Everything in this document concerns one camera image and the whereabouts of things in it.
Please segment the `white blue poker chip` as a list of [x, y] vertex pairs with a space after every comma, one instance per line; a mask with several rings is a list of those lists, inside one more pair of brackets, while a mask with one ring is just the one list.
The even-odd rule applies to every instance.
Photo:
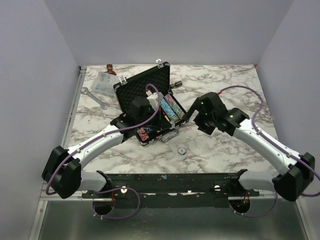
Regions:
[[185, 147], [179, 147], [177, 149], [177, 152], [180, 154], [180, 155], [185, 155], [187, 153], [187, 150]]

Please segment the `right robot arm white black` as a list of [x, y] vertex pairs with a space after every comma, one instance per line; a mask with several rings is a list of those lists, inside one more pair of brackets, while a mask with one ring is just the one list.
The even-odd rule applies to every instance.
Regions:
[[246, 143], [274, 168], [273, 172], [245, 170], [230, 183], [230, 191], [241, 196], [247, 190], [266, 190], [294, 202], [315, 177], [315, 158], [300, 154], [280, 143], [254, 124], [252, 118], [239, 108], [227, 109], [220, 96], [209, 92], [196, 98], [182, 120], [188, 121], [198, 112], [194, 122], [198, 130], [211, 135], [215, 129]]

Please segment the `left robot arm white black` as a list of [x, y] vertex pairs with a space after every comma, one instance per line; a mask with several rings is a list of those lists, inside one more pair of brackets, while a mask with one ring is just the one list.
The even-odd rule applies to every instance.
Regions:
[[42, 172], [47, 195], [69, 198], [76, 191], [94, 191], [104, 198], [110, 194], [111, 185], [100, 173], [83, 175], [83, 168], [105, 151], [133, 137], [138, 129], [159, 126], [160, 110], [164, 109], [162, 96], [136, 97], [129, 110], [113, 119], [98, 134], [69, 148], [55, 147]]

